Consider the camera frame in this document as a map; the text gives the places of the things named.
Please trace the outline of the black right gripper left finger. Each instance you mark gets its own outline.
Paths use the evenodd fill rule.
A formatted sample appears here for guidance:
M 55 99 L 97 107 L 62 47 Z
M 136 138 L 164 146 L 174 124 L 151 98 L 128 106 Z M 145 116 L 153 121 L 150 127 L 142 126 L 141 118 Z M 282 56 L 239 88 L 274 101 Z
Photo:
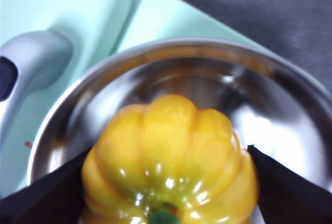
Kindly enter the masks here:
M 84 206 L 81 168 L 87 149 L 1 200 L 1 223 L 77 223 Z

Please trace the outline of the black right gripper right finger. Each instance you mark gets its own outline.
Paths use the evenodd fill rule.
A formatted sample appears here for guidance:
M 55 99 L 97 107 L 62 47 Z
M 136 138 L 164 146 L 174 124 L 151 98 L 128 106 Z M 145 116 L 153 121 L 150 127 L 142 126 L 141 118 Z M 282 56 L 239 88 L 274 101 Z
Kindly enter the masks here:
M 294 173 L 255 146 L 247 148 L 256 165 L 258 206 L 265 223 L 331 223 L 331 193 Z

